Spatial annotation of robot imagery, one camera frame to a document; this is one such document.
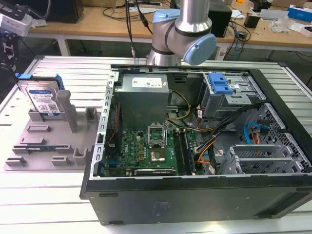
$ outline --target motherboard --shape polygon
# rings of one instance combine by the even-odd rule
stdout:
[[[162,137],[161,131],[123,131],[121,152],[107,159],[104,170],[110,176],[195,175],[195,132],[167,130],[165,145],[151,146],[149,139],[161,142]]]

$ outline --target open computer tower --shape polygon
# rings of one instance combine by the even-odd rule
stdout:
[[[84,188],[102,225],[279,218],[311,146],[259,70],[112,65]]]

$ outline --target blue cable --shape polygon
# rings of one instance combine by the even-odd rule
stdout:
[[[258,129],[261,129],[262,127],[264,128],[264,129],[269,129],[269,127],[267,126],[267,125],[259,125],[259,124],[257,124],[257,123],[253,123],[253,122],[250,122],[250,123],[246,123],[246,124],[244,124],[244,135],[245,135],[245,139],[246,139],[246,141],[247,141],[247,144],[251,144],[252,142],[250,141],[250,138],[249,138],[249,134],[248,134],[248,126],[249,125],[253,125],[253,126],[256,126]]]

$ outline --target ram slot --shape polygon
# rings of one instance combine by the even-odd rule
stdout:
[[[180,141],[180,133],[177,133],[174,130],[174,144],[175,144],[175,157],[177,164],[177,171],[180,176],[186,175],[184,159],[183,159],[183,150]]]
[[[191,149],[189,146],[189,141],[186,136],[186,132],[183,132],[180,134],[180,142],[181,142],[181,148],[183,152],[183,160],[184,160],[186,174],[188,176],[191,176],[192,172],[194,171],[194,164],[193,164],[193,159],[191,156]]]

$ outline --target green circuit board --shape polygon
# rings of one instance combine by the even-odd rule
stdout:
[[[168,131],[167,136],[167,146],[164,149],[160,147],[150,149],[147,131],[124,131],[118,167],[176,169],[173,132]],[[161,133],[152,133],[152,137],[156,140],[162,139]]]

